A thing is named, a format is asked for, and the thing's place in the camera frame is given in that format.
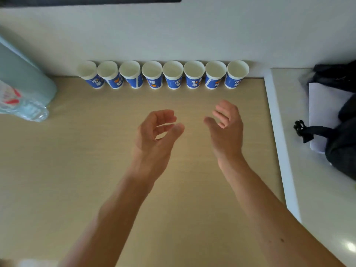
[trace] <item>person's left hand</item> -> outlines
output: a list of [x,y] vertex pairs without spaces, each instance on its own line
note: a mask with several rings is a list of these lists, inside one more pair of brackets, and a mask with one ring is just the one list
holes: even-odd
[[[184,132],[184,125],[174,123],[177,117],[173,110],[151,112],[138,127],[129,174],[153,187],[168,165],[174,143]],[[161,138],[156,137],[167,131]]]

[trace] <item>person's left arm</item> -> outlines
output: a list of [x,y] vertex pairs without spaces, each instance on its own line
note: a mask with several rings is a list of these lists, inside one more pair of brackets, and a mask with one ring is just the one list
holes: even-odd
[[[172,110],[151,112],[138,127],[133,160],[114,193],[70,249],[59,267],[115,266],[141,204],[167,167],[184,132]],[[156,137],[167,131],[157,140]]]

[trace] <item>blue and white paper cup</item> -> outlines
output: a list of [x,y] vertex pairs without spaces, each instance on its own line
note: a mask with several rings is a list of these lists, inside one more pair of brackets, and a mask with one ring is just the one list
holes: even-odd
[[226,71],[226,65],[223,62],[208,62],[205,66],[205,72],[207,74],[205,77],[205,86],[210,90],[216,89],[225,76]]
[[185,79],[190,89],[196,89],[202,82],[205,66],[199,61],[189,61],[184,65]]
[[140,64],[136,61],[124,62],[120,66],[119,72],[134,89],[140,88],[144,83],[144,80],[141,75]]
[[101,76],[113,89],[118,89],[123,84],[123,77],[118,71],[118,65],[113,61],[102,62],[97,69],[98,75]]
[[142,66],[142,74],[146,77],[152,89],[159,89],[163,85],[162,65],[156,61],[145,62]]
[[92,61],[85,61],[77,66],[77,75],[85,80],[94,89],[100,89],[105,80],[96,71],[96,64]]
[[228,64],[228,72],[225,76],[225,86],[235,89],[250,71],[247,63],[241,60],[232,61]]
[[176,90],[181,86],[184,67],[180,62],[166,62],[163,66],[162,71],[170,89]]

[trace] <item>teal object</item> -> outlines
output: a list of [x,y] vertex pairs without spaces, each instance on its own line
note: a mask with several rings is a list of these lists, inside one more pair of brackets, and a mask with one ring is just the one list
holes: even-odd
[[50,78],[1,37],[0,80],[44,106],[51,102],[57,92]]

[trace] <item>hand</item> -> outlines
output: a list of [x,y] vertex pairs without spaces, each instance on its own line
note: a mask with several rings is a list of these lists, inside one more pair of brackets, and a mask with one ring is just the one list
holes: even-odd
[[204,123],[211,134],[213,152],[220,168],[231,159],[243,159],[243,122],[238,108],[229,101],[221,100],[212,114],[220,120],[217,124],[212,117],[205,117]]
[[[138,127],[129,175],[138,178],[152,189],[154,182],[168,165],[174,143],[184,132],[184,125],[164,125],[177,120],[173,110],[151,112]],[[156,137],[164,132],[161,138]]]

